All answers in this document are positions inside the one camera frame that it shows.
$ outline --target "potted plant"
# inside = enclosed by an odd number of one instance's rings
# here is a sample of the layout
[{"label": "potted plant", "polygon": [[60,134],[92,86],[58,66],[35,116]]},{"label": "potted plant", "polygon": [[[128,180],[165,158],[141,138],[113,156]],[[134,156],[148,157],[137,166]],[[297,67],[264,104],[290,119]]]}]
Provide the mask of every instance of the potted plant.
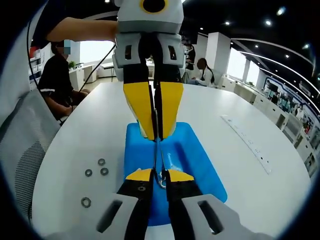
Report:
[{"label": "potted plant", "polygon": [[69,69],[73,69],[76,66],[76,63],[74,61],[70,61],[68,64]]}]

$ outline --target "black shirt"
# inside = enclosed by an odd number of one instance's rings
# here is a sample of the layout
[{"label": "black shirt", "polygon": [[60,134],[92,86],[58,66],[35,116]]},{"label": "black shirt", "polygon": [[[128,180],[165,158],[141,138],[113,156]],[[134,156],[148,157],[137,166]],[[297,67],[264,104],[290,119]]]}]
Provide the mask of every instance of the black shirt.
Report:
[{"label": "black shirt", "polygon": [[65,107],[71,105],[73,87],[69,78],[68,62],[62,55],[54,55],[46,62],[39,89],[56,103]]},{"label": "black shirt", "polygon": [[31,46],[44,48],[47,35],[67,17],[64,0],[49,0],[36,25]]},{"label": "black shirt", "polygon": [[186,59],[191,60],[191,63],[187,62],[185,69],[193,70],[194,69],[194,63],[196,58],[196,51],[194,48],[187,54]]}]

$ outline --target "black ceiling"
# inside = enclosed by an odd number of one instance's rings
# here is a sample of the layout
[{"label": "black ceiling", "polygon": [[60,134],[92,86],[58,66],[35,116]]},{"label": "black ceiling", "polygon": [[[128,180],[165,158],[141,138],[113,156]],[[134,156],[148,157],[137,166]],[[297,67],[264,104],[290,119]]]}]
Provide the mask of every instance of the black ceiling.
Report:
[{"label": "black ceiling", "polygon": [[[220,32],[230,38],[257,39],[275,43],[314,62],[315,56],[320,56],[320,34],[316,28],[319,23],[320,5],[316,2],[318,1],[186,0],[183,3],[183,25],[205,35]],[[280,7],[285,7],[286,11],[278,16],[276,13]],[[105,3],[105,0],[66,0],[66,10],[70,17],[85,18],[116,11],[118,8],[112,3]],[[272,22],[271,26],[266,26],[265,20],[267,19]],[[317,61],[319,67],[313,74],[313,66],[292,52],[260,42],[242,40],[240,43],[254,54],[275,60],[295,70],[319,89],[320,81],[317,80],[317,73],[320,72],[320,59]],[[303,49],[307,43],[310,44],[310,48]],[[232,47],[244,51],[236,44],[233,44]],[[252,56],[247,55],[247,57],[256,64],[258,63]],[[270,69],[270,72],[297,87],[300,81],[306,82],[283,66],[262,58],[260,60]],[[320,96],[317,91],[312,87],[309,87],[309,91],[314,96],[311,100],[320,106]]]}]

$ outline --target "woman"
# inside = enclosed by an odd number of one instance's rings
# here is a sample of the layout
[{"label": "woman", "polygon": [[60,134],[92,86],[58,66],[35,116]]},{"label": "woman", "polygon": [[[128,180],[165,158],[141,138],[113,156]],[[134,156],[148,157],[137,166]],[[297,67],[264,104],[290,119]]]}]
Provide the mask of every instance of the woman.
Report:
[{"label": "woman", "polygon": [[215,76],[211,68],[208,66],[207,60],[205,58],[200,58],[196,66],[201,70],[201,77],[192,78],[188,84],[213,88],[215,86]]}]

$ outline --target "robotic arm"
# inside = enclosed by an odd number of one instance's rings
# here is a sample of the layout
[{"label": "robotic arm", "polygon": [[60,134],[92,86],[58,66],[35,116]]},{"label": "robotic arm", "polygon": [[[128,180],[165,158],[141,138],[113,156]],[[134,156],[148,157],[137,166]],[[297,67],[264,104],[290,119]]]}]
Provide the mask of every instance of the robotic arm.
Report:
[{"label": "robotic arm", "polygon": [[[116,0],[118,12],[117,48],[112,56],[128,105],[140,124],[143,136],[151,141],[169,137],[183,93],[181,76],[185,55],[178,35],[184,18],[181,0]],[[149,85],[146,59],[153,57],[155,74]]]}]

